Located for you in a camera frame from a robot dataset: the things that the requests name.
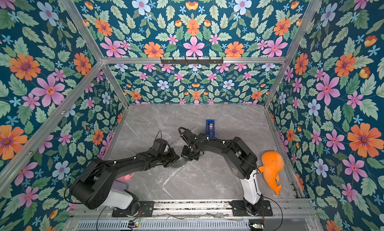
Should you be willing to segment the clear bubble wrap sheet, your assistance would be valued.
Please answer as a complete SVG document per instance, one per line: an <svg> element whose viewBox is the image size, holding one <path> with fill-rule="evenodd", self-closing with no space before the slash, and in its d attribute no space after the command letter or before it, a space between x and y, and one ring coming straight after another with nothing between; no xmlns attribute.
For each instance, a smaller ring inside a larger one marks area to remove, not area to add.
<svg viewBox="0 0 384 231"><path fill-rule="evenodd" d="M182 139L171 144L171 148L174 149L175 154L180 158L177 161L173 161L168 167L164 165L158 165L153 169L150 169L148 172L150 174L150 181L152 182L150 187L157 191L164 188L168 182L179 172L188 161L181 157L183 147L186 145L186 142Z"/></svg>

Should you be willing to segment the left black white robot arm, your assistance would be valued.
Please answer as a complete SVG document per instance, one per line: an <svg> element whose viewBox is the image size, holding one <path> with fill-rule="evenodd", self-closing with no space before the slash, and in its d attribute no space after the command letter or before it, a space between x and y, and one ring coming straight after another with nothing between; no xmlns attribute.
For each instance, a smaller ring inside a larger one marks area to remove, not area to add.
<svg viewBox="0 0 384 231"><path fill-rule="evenodd" d="M90 210L108 206L125 211L129 217L136 216L139 212L137 196L117 188L117 179L157 166L167 168L179 159L180 156L173 148L165 153L142 152L117 161L103 161L97 158L70 185L70 194Z"/></svg>

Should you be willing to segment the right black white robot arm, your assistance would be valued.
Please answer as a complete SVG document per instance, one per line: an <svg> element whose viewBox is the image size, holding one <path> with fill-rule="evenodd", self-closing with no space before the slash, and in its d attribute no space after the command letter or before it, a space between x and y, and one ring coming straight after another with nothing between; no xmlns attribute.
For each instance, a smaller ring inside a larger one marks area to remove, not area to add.
<svg viewBox="0 0 384 231"><path fill-rule="evenodd" d="M182 157L188 161L197 161L204 152L222 156L234 176L241 181L244 191L244 210L250 216L256 216L261 211L264 197L256 177L260 172L257 167L258 158L241 138L221 140L206 135L188 136L186 134L181 135L181 138L186 143Z"/></svg>

